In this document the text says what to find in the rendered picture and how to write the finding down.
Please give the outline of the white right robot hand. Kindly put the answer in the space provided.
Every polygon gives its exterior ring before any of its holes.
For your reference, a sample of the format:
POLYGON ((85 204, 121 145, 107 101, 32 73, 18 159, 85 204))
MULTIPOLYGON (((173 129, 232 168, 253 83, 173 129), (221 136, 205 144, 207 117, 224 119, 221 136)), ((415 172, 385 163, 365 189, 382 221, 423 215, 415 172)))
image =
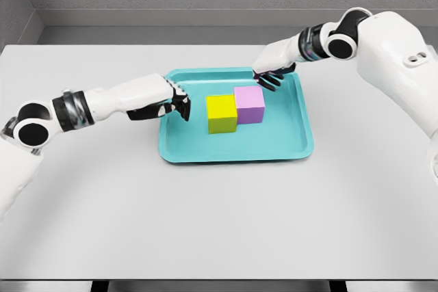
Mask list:
POLYGON ((274 92, 284 76, 295 71, 297 55, 300 53, 293 38, 268 44, 252 65, 253 79, 274 92))

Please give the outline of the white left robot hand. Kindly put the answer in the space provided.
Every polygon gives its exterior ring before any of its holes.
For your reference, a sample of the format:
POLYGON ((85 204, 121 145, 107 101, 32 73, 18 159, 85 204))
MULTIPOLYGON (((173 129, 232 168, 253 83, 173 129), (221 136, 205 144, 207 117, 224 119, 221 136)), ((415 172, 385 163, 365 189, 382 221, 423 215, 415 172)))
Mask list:
POLYGON ((175 82, 157 74, 147 75, 117 87, 122 109, 132 121, 161 118, 177 111, 187 122, 191 100, 175 82))

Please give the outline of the pink cube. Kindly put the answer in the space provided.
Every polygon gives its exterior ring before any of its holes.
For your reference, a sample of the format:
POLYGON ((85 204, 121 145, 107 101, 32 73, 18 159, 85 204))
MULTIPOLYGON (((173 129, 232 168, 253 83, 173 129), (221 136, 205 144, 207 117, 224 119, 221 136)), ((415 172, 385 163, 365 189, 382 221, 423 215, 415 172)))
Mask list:
POLYGON ((263 121, 265 102, 258 85, 234 87, 238 124, 255 124, 263 121))

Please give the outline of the yellow cube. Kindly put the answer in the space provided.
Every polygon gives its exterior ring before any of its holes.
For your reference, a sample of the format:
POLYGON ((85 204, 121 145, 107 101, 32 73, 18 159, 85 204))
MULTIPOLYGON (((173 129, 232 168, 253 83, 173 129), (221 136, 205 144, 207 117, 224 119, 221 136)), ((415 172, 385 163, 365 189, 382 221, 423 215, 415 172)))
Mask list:
POLYGON ((207 96, 206 106, 209 134, 237 131, 237 108, 234 95, 207 96))

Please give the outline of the teal plastic tray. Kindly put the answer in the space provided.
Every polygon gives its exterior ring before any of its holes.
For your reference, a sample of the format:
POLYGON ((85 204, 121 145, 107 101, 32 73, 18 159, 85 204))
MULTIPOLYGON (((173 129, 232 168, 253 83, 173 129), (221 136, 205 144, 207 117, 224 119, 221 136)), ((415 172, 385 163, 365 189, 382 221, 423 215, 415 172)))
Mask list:
POLYGON ((314 149, 299 76, 287 74, 275 91, 264 90, 266 110, 260 124, 243 124, 234 133, 210 134, 206 98, 232 93, 235 86, 254 85, 249 67, 186 68, 166 78, 185 90, 192 102, 190 119, 178 112, 160 122, 158 151, 171 163, 270 161, 303 159, 314 149))

